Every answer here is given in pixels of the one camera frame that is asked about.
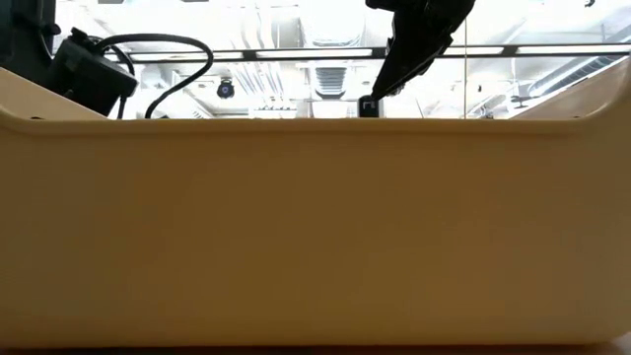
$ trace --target fluorescent light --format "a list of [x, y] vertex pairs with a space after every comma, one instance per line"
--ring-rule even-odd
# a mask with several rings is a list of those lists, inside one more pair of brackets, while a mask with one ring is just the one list
[[603, 53], [631, 52], [631, 44], [592, 44], [592, 45], [536, 45], [523, 46], [518, 54], [563, 54], [563, 53]]
[[449, 47], [445, 51], [445, 55], [494, 55], [500, 54], [504, 47]]
[[372, 49], [295, 49], [258, 51], [257, 58], [344, 58], [370, 57]]
[[[218, 51], [213, 53], [216, 60], [243, 59], [239, 51]], [[174, 60], [206, 60], [206, 53], [146, 53], [131, 54], [134, 61], [174, 61]]]

